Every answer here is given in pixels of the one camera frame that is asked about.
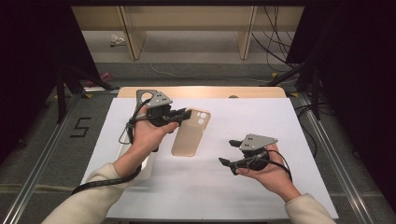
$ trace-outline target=white sleeve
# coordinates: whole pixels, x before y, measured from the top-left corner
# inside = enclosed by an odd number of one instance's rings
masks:
[[[310,194],[301,195],[285,206],[292,223],[335,223],[327,210]]]
[[[87,182],[120,178],[112,163],[93,171]],[[101,223],[110,207],[120,198],[131,182],[86,189],[61,203],[43,223]]]

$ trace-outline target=floor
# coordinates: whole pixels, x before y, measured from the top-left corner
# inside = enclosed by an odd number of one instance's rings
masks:
[[[110,47],[113,35],[124,38],[122,32],[84,32],[89,48],[101,74],[110,72],[113,79],[108,81],[114,86],[165,86],[165,85],[219,85],[219,86],[257,86],[272,80],[272,75],[282,74],[289,68],[270,56],[252,39],[248,58],[241,60],[234,33],[231,32],[149,32],[139,60],[132,61],[123,43]],[[285,44],[290,43],[289,35],[281,33]],[[268,47],[268,38],[263,33],[255,33],[258,40]],[[269,48],[278,57],[283,54],[278,44]],[[287,92],[293,91],[295,78],[285,81],[281,87]],[[115,92],[96,92],[83,98],[70,96],[68,120],[59,136],[53,136],[54,130],[60,129],[56,124],[57,102],[54,92],[47,101],[25,137],[27,147],[15,149],[0,166],[0,217],[6,218],[7,210],[18,200],[24,190],[26,180],[32,170],[37,168],[37,161],[42,160],[41,153],[51,146],[49,158],[45,160],[37,182],[32,184],[28,202],[22,205],[22,213],[17,219],[20,223],[40,223],[66,199],[74,186],[79,185],[81,177],[92,154],[96,139],[106,117]],[[294,107],[304,104],[305,94],[290,97]],[[340,174],[334,170],[333,161],[329,159],[326,142],[318,137],[320,130],[315,128],[309,113],[301,116],[301,123],[314,140],[307,134],[306,139],[314,151],[325,185],[337,208],[337,223],[396,223],[396,216],[386,200],[368,175],[358,157],[353,155],[350,144],[337,117],[328,106],[320,109],[321,121],[332,144],[332,149],[346,170],[346,176],[357,195],[363,200],[369,221],[362,222],[361,215],[351,205],[353,199],[345,191]],[[81,134],[75,129],[76,121],[90,127],[85,137],[70,138]],[[104,223],[118,223],[106,220]],[[271,223],[290,223],[279,220]]]

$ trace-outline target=phone case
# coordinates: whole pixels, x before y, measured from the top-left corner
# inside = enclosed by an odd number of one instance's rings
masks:
[[[191,111],[190,119],[183,120],[178,128],[172,154],[181,157],[193,157],[201,142],[210,120],[210,112],[199,108],[187,108]]]

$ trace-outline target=hand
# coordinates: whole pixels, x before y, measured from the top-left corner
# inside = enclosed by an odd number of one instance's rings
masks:
[[[277,151],[276,144],[267,146],[267,150]],[[283,165],[282,157],[275,152],[268,152],[271,161],[275,161]],[[290,181],[288,174],[280,167],[269,163],[260,171],[239,168],[236,170],[239,175],[248,176],[259,181],[266,189],[279,195],[285,202],[290,201],[301,195]]]
[[[138,114],[145,114],[146,112],[147,108],[143,106]],[[121,177],[132,174],[146,157],[160,145],[163,138],[177,127],[177,122],[156,127],[148,120],[139,120],[134,127],[134,142],[125,154],[113,163],[117,173]]]

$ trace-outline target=white table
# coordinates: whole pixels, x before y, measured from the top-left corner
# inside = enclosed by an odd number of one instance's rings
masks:
[[[107,217],[160,221],[265,221],[288,218],[284,203],[257,181],[234,176],[218,157],[236,161],[242,153],[228,144],[255,133],[275,137],[301,193],[311,193],[338,218],[287,98],[177,99],[172,108],[194,106],[211,112],[204,137],[192,158],[174,157],[177,132],[167,135],[157,152],[151,178],[135,182],[112,206]],[[118,142],[135,98],[114,99],[87,167],[88,174],[118,157]]]

